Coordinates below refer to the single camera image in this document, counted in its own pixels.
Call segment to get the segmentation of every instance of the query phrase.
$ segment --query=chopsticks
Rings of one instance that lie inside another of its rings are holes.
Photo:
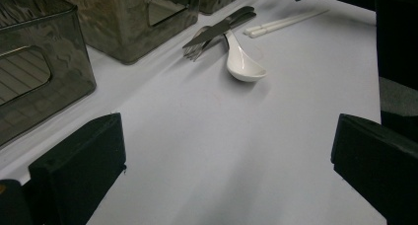
[[[268,34],[270,32],[273,32],[273,31],[282,29],[284,27],[293,25],[293,24],[298,23],[300,21],[303,21],[305,19],[311,18],[313,16],[320,15],[320,14],[325,13],[327,11],[328,10],[313,10],[313,11],[309,11],[309,12],[306,12],[304,14],[289,17],[289,18],[286,18],[286,19],[283,19],[283,20],[278,20],[278,21],[270,22],[270,23],[267,23],[267,24],[264,24],[264,25],[251,27],[251,28],[246,29],[244,31],[244,34],[251,37],[251,38],[257,38],[257,37],[260,37],[262,35]]]

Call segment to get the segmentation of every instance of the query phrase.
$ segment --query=utensil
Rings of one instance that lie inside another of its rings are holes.
[[[198,37],[195,37],[194,39],[192,39],[183,48],[195,46],[197,44],[202,44],[207,40],[210,40],[210,39],[212,39],[212,38],[214,38],[218,35],[223,34],[224,32],[226,32],[227,30],[229,30],[231,28],[231,26],[230,26],[231,21],[235,20],[236,18],[238,18],[239,16],[241,16],[243,14],[246,14],[248,12],[253,12],[253,11],[254,11],[254,8],[250,7],[250,6],[244,6],[240,9],[238,9],[236,12],[229,15],[228,17],[226,17],[224,20],[222,20],[218,24],[212,26],[212,28],[203,32]]]
[[[230,22],[230,27],[231,27],[231,29],[233,29],[233,28],[241,25],[242,23],[254,18],[255,16],[256,16],[256,14],[254,12],[245,13],[245,14],[237,17],[236,19],[232,20]],[[208,30],[210,28],[211,28],[211,26],[202,27],[200,30],[198,30],[196,32],[196,34],[194,35],[193,38],[196,38],[197,36],[199,36],[200,34],[202,34],[203,32],[205,32],[206,30]],[[195,61],[200,56],[200,54],[203,52],[204,48],[209,44],[209,42],[211,40],[212,39],[209,39],[209,40],[206,40],[199,45],[195,45],[195,46],[191,46],[191,47],[186,48],[183,52],[183,56]]]
[[[314,10],[314,11],[310,11],[310,12],[307,12],[305,14],[297,15],[297,16],[290,17],[290,18],[287,18],[287,19],[270,22],[270,23],[260,25],[260,26],[251,27],[251,28],[246,29],[244,31],[244,34],[250,36],[251,38],[257,38],[257,37],[260,37],[262,35],[268,34],[270,32],[273,32],[273,31],[282,29],[284,27],[293,25],[293,24],[298,23],[300,21],[303,21],[305,19],[311,18],[313,16],[320,15],[320,14],[325,13],[327,11],[328,10]]]
[[[231,30],[225,32],[225,38],[229,45],[227,68],[234,77],[245,82],[265,77],[267,71],[243,51]]]

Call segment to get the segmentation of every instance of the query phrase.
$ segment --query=metal fork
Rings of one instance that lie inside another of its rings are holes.
[[[251,18],[254,18],[254,17],[255,17],[255,13],[253,13],[253,12],[249,12],[249,13],[246,13],[244,15],[239,16],[237,19],[231,21],[231,23],[230,23],[231,29],[241,25],[242,23],[244,23],[244,22],[246,22],[246,21],[248,21],[248,20],[250,20]],[[196,38],[197,36],[199,36],[204,31],[208,30],[209,28],[211,28],[211,26],[202,27],[200,30],[198,30],[196,32],[196,34],[194,35],[193,38]],[[209,42],[211,40],[212,39],[209,39],[209,40],[206,40],[206,41],[204,41],[200,44],[193,45],[193,46],[190,46],[188,48],[185,48],[184,51],[183,51],[183,56],[190,59],[190,60],[196,61],[196,59],[203,53],[204,48],[209,44]]]

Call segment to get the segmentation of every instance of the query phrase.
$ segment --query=soup spoon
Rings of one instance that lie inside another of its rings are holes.
[[[267,74],[261,65],[243,51],[231,30],[225,32],[225,38],[229,46],[227,68],[235,78],[245,82],[254,82]]]

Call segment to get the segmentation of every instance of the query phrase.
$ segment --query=white table surface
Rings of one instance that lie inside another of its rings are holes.
[[[243,5],[234,29],[267,69],[256,83],[226,69],[218,38],[196,62],[181,47]],[[330,11],[258,38],[245,28]],[[374,225],[384,219],[333,171],[338,116],[380,122],[375,13],[334,0],[238,0],[125,66],[88,48],[94,93],[0,151],[0,178],[27,166],[89,120],[121,113],[127,172],[89,224]]]

